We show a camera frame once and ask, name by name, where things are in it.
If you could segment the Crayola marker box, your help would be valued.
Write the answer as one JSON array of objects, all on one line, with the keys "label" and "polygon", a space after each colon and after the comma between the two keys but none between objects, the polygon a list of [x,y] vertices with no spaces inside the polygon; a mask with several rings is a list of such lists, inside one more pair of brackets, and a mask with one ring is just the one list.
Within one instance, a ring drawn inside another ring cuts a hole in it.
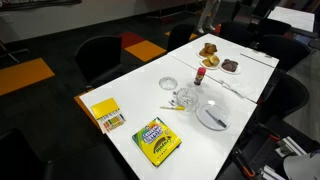
[{"label": "Crayola marker box", "polygon": [[160,166],[182,143],[181,138],[159,117],[132,136],[133,141],[155,166]]}]

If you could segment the open yellow marker set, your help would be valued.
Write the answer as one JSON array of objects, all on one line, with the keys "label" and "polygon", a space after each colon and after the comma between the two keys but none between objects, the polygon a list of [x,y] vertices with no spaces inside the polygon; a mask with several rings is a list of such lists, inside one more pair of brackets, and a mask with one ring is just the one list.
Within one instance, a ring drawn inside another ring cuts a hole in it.
[{"label": "open yellow marker set", "polygon": [[93,105],[91,110],[104,134],[125,123],[125,118],[113,98]]}]

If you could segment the glass bowl lid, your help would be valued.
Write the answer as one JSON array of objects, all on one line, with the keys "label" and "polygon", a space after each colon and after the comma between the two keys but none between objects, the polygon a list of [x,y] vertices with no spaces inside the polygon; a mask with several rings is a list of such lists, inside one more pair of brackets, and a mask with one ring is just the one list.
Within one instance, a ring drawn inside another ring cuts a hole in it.
[{"label": "glass bowl lid", "polygon": [[159,86],[164,90],[174,90],[178,83],[172,77],[163,77],[159,80]]}]

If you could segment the glass bowl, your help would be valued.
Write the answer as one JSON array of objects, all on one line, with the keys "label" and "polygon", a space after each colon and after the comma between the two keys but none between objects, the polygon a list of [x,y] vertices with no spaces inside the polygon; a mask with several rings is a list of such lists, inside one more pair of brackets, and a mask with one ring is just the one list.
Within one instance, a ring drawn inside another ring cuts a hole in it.
[{"label": "glass bowl", "polygon": [[198,105],[198,95],[192,89],[180,88],[176,94],[176,102],[187,112],[194,112]]}]

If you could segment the red lid spice jar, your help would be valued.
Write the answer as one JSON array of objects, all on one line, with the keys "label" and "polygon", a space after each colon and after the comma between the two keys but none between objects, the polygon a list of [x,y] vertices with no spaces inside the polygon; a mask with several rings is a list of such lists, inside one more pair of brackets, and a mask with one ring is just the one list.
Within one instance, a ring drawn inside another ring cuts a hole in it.
[{"label": "red lid spice jar", "polygon": [[206,69],[204,67],[199,67],[197,70],[197,74],[194,80],[195,85],[200,85],[206,73]]}]

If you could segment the grey knife on plate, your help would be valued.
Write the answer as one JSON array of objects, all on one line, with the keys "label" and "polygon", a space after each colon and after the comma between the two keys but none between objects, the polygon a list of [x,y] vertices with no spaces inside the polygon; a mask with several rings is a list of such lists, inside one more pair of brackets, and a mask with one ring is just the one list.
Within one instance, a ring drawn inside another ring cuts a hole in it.
[{"label": "grey knife on plate", "polygon": [[218,124],[220,124],[222,127],[224,127],[224,128],[227,127],[227,125],[226,125],[222,120],[220,120],[219,118],[217,118],[217,117],[215,117],[214,115],[212,115],[208,109],[206,109],[205,112],[206,112],[212,119],[214,119]]}]

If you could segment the black chair far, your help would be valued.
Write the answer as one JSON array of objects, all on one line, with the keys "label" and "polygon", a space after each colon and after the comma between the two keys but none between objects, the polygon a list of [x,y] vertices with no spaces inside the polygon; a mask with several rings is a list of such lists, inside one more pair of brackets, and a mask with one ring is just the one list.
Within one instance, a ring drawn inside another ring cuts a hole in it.
[{"label": "black chair far", "polygon": [[176,25],[170,32],[167,51],[171,52],[189,42],[195,26],[191,24]]}]

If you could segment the black chair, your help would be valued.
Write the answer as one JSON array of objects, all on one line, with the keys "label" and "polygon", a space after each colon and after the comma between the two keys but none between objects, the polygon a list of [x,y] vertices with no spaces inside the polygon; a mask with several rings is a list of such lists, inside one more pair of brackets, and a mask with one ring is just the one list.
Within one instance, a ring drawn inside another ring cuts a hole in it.
[{"label": "black chair", "polygon": [[257,120],[266,123],[272,116],[284,119],[301,109],[309,100],[304,84],[290,75],[283,75],[276,87],[257,112]]},{"label": "black chair", "polygon": [[189,42],[195,26],[191,24],[176,25],[170,32],[167,51],[171,52]]},{"label": "black chair", "polygon": [[99,87],[125,74],[121,43],[119,36],[102,35],[86,40],[77,48],[74,60],[89,86]]}]

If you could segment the plate with yellow buns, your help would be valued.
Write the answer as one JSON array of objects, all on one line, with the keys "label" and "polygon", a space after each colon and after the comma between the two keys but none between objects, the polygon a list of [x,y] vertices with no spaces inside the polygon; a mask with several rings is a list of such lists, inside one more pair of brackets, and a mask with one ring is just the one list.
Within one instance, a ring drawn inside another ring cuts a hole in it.
[{"label": "plate with yellow buns", "polygon": [[201,61],[201,65],[207,69],[216,69],[219,63],[220,59],[216,55],[212,55]]}]

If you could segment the white round plate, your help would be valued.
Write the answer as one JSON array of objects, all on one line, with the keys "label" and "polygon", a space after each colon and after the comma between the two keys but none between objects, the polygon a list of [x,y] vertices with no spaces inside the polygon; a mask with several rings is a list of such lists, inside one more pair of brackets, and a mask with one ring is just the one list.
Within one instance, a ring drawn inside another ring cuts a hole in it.
[{"label": "white round plate", "polygon": [[199,121],[212,130],[226,130],[231,125],[227,113],[217,105],[202,105],[197,109],[196,114]]}]

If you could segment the plate with brown bread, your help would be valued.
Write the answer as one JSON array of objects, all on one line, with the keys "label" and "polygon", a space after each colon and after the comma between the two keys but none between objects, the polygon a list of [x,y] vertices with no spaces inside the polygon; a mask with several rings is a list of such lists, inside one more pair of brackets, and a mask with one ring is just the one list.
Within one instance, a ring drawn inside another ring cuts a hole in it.
[{"label": "plate with brown bread", "polygon": [[199,52],[199,55],[202,57],[210,57],[213,56],[217,52],[217,47],[213,43],[205,43],[202,50]]}]

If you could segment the black chair left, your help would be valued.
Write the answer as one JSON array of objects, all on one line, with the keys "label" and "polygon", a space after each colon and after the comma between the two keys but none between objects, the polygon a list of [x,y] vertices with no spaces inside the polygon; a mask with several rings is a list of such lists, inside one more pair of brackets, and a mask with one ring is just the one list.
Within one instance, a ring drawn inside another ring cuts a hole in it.
[{"label": "black chair left", "polygon": [[89,86],[99,87],[125,74],[121,43],[119,36],[102,35],[86,40],[77,48],[74,60]]}]

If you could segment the plate with chocolate bread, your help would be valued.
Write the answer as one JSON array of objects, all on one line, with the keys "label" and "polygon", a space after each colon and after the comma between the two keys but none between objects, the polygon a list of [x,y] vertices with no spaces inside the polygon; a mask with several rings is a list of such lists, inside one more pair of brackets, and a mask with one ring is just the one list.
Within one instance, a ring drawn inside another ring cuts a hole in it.
[{"label": "plate with chocolate bread", "polygon": [[237,74],[240,72],[239,64],[236,61],[230,59],[225,59],[220,65],[220,68],[226,73],[230,74]]}]

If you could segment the white paper napkin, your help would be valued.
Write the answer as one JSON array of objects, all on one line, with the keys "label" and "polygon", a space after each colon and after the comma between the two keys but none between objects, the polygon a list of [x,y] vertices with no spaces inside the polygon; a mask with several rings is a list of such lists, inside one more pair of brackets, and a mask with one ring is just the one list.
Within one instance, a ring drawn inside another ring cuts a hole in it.
[{"label": "white paper napkin", "polygon": [[232,79],[221,80],[220,83],[227,89],[237,93],[242,98],[247,98],[250,94],[253,93],[252,88],[236,80],[232,80]]}]

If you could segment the black chair right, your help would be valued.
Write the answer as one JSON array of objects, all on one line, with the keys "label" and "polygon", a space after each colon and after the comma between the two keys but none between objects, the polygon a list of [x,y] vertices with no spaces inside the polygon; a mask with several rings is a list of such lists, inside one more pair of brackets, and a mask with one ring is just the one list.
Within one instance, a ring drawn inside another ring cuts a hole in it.
[{"label": "black chair right", "polygon": [[283,75],[276,87],[257,112],[257,120],[266,123],[272,116],[284,119],[301,109],[309,100],[304,84],[290,75]]}]

